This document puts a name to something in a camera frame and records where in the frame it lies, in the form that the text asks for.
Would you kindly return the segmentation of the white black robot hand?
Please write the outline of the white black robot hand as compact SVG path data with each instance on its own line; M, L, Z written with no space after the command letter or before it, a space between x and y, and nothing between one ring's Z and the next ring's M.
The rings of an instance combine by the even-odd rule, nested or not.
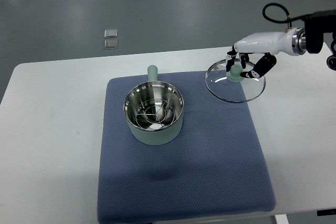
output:
M245 69L250 54L263 54L251 70L240 73L242 78L259 79L275 66L276 55L280 52L290 56L299 56L306 51L304 28L292 28L287 32L254 33L232 46L226 56L226 71L231 70L236 56L239 56L241 67Z

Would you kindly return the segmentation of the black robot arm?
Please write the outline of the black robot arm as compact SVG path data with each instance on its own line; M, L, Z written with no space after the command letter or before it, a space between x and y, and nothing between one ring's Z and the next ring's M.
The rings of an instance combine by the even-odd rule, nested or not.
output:
M335 71L335 9L315 12L303 19L306 50L310 54L318 54L323 46L324 34L331 33L333 41L331 43L332 55L326 60L327 66Z

